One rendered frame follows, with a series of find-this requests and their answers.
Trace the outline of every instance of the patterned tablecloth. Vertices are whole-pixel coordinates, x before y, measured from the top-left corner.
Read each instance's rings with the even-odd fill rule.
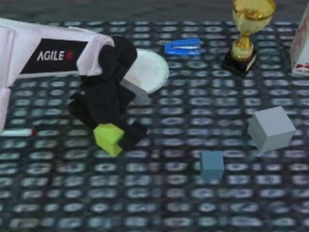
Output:
[[[289,74],[297,23],[277,22],[252,36],[258,59],[243,81],[220,68],[239,35],[231,22],[51,24],[122,35],[162,55],[170,40],[199,37],[205,52],[165,56],[169,82],[128,111],[151,134],[116,159],[66,110],[78,77],[16,83],[7,128],[38,133],[1,138],[1,232],[309,231],[309,80]],[[290,147],[257,154],[247,119],[278,105],[297,133]],[[205,149],[224,152],[220,183],[199,178],[195,162]]]

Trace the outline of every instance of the blue stapler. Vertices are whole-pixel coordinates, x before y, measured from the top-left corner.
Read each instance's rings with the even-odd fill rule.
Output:
[[[201,54],[200,39],[174,40],[165,45],[164,52],[168,55],[199,56]]]

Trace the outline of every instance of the trophy stem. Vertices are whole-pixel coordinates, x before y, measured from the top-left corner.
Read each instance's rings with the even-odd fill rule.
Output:
[[[242,33],[240,38],[233,42],[231,56],[239,61],[248,60],[253,53],[253,44],[249,34]]]

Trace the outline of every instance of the gold trophy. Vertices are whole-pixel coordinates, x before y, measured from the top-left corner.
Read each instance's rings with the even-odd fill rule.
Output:
[[[221,67],[245,77],[256,59],[256,50],[249,36],[263,29],[276,10],[274,0],[233,0],[233,20],[240,31]]]

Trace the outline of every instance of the lime green block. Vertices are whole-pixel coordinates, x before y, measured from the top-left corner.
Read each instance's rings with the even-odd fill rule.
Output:
[[[100,124],[93,130],[93,133],[97,145],[113,157],[118,156],[122,151],[121,147],[118,146],[118,142],[124,135],[124,131],[114,124]]]

